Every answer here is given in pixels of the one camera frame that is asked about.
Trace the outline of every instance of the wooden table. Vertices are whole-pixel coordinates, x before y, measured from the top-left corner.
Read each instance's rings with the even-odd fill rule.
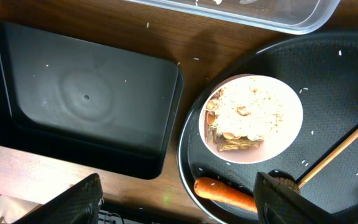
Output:
[[[107,200],[213,222],[191,201],[179,178],[176,146],[186,113],[210,79],[235,59],[289,35],[118,0],[0,0],[0,19],[180,62],[185,77],[181,112],[160,177],[140,180],[0,146],[0,194],[46,203],[97,172]],[[336,26],[358,26],[358,0],[342,0],[325,25]]]

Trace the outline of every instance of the wooden skewer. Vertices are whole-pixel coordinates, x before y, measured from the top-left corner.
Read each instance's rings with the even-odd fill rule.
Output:
[[[298,183],[299,188],[304,186],[310,179],[312,179],[322,168],[331,162],[337,155],[339,155],[347,146],[358,138],[358,128],[345,141],[343,141],[332,153],[325,157],[315,168],[313,168],[301,181]]]

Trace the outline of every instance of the plastic container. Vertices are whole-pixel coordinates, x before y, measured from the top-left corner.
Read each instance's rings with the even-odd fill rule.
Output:
[[[199,16],[307,34],[320,28],[340,0],[128,0]]]

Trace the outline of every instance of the black cable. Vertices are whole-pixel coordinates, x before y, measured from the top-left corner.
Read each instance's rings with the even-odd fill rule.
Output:
[[[104,215],[104,224],[106,224],[106,217],[107,217],[108,215],[110,215],[110,216],[109,216],[109,223],[111,223],[110,217],[111,217],[112,215],[115,215],[115,216],[117,216],[118,218],[121,219],[122,224],[125,224],[124,219],[123,219],[120,215],[118,215],[117,213],[114,213],[114,212],[109,212],[109,213],[107,213],[107,214]]]

